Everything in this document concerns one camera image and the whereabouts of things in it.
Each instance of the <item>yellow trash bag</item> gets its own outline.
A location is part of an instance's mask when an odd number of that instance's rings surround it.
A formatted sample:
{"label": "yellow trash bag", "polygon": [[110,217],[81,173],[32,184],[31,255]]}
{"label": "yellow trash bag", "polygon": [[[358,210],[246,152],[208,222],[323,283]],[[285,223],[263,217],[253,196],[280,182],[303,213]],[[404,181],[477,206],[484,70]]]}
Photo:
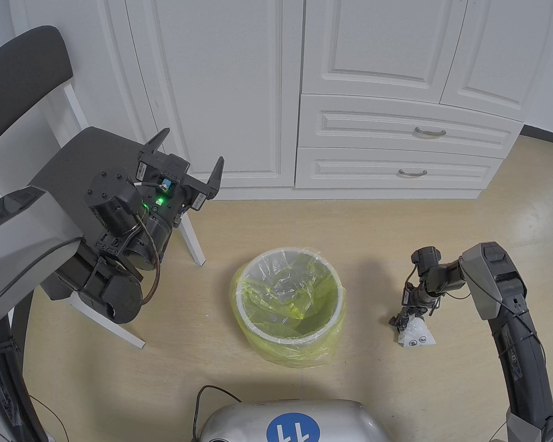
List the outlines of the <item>yellow trash bag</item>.
{"label": "yellow trash bag", "polygon": [[329,363],[346,316],[346,290],[334,268],[307,249],[274,249],[233,276],[230,301],[251,346],[294,368]]}

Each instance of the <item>metal handle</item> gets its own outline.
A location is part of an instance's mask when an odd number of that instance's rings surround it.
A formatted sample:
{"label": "metal handle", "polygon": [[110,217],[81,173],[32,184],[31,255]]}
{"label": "metal handle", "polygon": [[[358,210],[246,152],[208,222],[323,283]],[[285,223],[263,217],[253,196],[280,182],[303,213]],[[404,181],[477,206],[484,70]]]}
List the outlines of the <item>metal handle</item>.
{"label": "metal handle", "polygon": [[422,170],[420,173],[404,172],[403,169],[399,169],[399,175],[407,175],[408,177],[422,177],[428,173],[427,170]]}
{"label": "metal handle", "polygon": [[446,134],[445,130],[442,130],[440,133],[437,131],[426,131],[424,129],[420,129],[418,126],[416,126],[415,132],[418,134],[427,134],[428,136],[444,136]]}

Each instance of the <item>printed icon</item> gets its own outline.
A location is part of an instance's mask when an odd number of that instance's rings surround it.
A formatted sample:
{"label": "printed icon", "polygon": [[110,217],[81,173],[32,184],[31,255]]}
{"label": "printed icon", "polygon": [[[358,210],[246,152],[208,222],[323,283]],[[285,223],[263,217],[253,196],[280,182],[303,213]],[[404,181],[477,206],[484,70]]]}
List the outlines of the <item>printed icon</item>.
{"label": "printed icon", "polygon": [[266,429],[268,442],[318,442],[320,427],[306,414],[287,413],[273,419]]}

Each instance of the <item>light wood floor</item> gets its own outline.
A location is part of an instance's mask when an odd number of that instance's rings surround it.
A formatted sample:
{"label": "light wood floor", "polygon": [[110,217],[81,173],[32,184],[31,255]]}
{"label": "light wood floor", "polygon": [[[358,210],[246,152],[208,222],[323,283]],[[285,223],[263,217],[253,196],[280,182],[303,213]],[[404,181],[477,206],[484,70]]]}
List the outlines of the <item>light wood floor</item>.
{"label": "light wood floor", "polygon": [[[404,349],[387,324],[400,309],[411,253],[428,245],[444,261],[485,240],[506,248],[528,287],[553,392],[553,144],[519,138],[478,200],[207,202],[190,217],[207,262],[195,265],[180,234],[172,236],[155,297],[127,325],[147,342],[143,350],[35,293],[25,380],[72,442],[190,441],[195,396],[205,384],[243,401],[361,401],[398,441],[487,441],[505,420],[508,398],[489,327],[472,300],[445,298],[427,318],[434,346]],[[236,269],[279,246],[321,251],[347,289],[348,316],[329,366],[301,371],[265,362],[229,308]],[[208,391],[200,421],[230,402]],[[37,412],[65,440],[56,419],[38,405]]]}

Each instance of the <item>crumpled paper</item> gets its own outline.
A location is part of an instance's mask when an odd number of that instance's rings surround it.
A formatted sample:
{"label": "crumpled paper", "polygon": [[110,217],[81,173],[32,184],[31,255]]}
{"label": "crumpled paper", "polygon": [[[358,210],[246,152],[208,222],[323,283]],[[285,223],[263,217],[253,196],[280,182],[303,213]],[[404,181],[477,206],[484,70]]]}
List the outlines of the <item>crumpled paper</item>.
{"label": "crumpled paper", "polygon": [[410,316],[406,330],[399,333],[398,343],[404,347],[418,347],[419,345],[434,345],[436,341],[422,318]]}

